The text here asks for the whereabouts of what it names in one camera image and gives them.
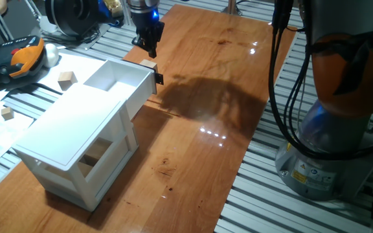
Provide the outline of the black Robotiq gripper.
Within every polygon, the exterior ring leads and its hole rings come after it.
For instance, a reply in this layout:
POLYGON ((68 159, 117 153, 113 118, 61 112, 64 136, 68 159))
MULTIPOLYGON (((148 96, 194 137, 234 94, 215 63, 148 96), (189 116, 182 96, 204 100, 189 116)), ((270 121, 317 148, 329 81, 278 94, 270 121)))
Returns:
POLYGON ((137 33, 131 43, 149 52, 149 57, 155 58, 157 56, 157 44, 161 40, 164 28, 164 23, 160 21, 158 9, 153 8, 146 12, 132 12, 131 17, 137 33))

